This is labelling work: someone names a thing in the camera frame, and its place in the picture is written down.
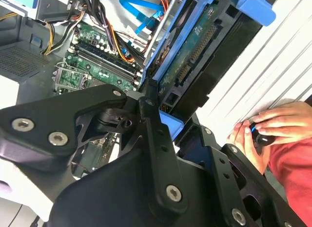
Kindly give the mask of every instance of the black wire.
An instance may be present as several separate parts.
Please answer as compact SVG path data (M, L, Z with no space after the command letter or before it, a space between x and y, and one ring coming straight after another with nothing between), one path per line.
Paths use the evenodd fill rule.
M13 223L13 221L15 221L15 219L16 219L16 217L18 216L18 214L19 214L19 212L20 212L22 206L23 206L23 204L22 204L22 205L20 206L20 208L18 209L18 212L15 214L15 216L13 217L13 219L12 219L11 223L8 225L8 227L10 227L11 224Z
M38 227L38 221L39 221L40 217L36 216L36 218L34 219L34 221L31 223L30 227Z
M68 33L70 32L69 29L70 29L75 23L76 23L76 22L73 22L73 23L71 23L71 24L69 24L69 25L67 26L67 28L66 28L66 30L65 30L65 32L64 32L63 37L60 39L60 41L59 41L58 43L56 43L55 45L53 45L53 46L51 47L51 50L55 49L56 47L58 47L59 45L61 45L61 44L65 41L65 39L66 39Z
M78 2L78 0L73 0L72 5L70 6L70 9L69 9L68 16L66 18L66 21L68 21L72 17L77 2Z

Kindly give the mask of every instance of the black metal bracket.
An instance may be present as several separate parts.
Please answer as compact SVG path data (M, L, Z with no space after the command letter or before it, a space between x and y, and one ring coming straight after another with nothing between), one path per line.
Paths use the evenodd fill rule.
M214 177L221 226L237 226L233 212L237 218L243 214L246 226L305 226L246 156L234 145L217 145L213 133L200 126L196 116L178 143L181 158L204 166Z
M0 156L40 174L62 173L81 145L122 134L120 158L65 188L51 226L304 226L240 151L221 148L195 117L177 139L193 163L177 158L157 85L146 83L128 96L107 84L0 111ZM125 208L125 219L114 216Z
M102 85L2 109L0 156L42 171L63 170L77 148L88 142L84 135L96 114L121 108L126 99L117 87ZM33 128L28 130L25 124ZM62 133L52 136L64 145L49 142L54 132Z

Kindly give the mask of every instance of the electronic component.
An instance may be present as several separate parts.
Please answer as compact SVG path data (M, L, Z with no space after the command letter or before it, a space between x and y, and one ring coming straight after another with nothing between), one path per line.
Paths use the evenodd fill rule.
M81 22L73 41L78 41L78 43L75 42L75 45L79 49L83 49L92 55L103 58L104 60L116 63L120 68L133 74L136 74L141 69L135 61L130 64L120 58L115 51L112 51L105 32L97 27L92 27L87 23Z
M134 85L133 77L87 54L79 53L76 57L70 57L70 59L67 57L66 61L79 70L85 70L89 74L89 77L91 77L89 78L90 81L97 79L103 83L113 84L123 91L137 88Z
M173 85L182 85L193 64L217 31L214 19L218 6L207 7L185 40L177 56L159 83L159 97L163 99Z

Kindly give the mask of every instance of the white surface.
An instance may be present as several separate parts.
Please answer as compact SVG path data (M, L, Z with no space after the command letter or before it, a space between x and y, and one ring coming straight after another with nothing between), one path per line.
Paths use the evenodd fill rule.
M43 221L49 220L53 202L16 165L1 158L0 181L9 185L0 184L1 198L29 206Z
M0 226L7 227L20 208L20 204L0 198ZM27 206L23 206L11 227L29 227L37 215Z
M19 84L0 75L0 109L16 105Z
M311 2L277 0L276 20L259 31L197 110L200 123L220 145L237 122L272 103L305 100L311 94Z

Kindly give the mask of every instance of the screw hole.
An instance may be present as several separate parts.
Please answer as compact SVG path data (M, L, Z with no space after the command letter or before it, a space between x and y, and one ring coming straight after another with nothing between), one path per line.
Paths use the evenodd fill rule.
M123 121L122 123L121 123L121 127L122 128L128 128L128 127L130 127L132 125L132 121L130 121L130 120L126 120L126 121Z
M168 151L168 148L164 145L160 146L160 148L164 151L164 152L167 152Z
M26 127L29 126L29 123L26 122L26 121L22 121L22 122L19 122L19 123L18 123L18 126L19 126L19 127L22 127L22 128L26 128Z
M56 141L58 141L58 142L63 141L63 137L60 136L60 135L55 135L55 136L54 136L54 139L55 139Z
M205 163L205 161L202 160L202 161L199 162L199 165L202 166L202 167L205 167L206 163Z
M226 179L230 179L230 176L227 173L224 173L223 176L225 176Z

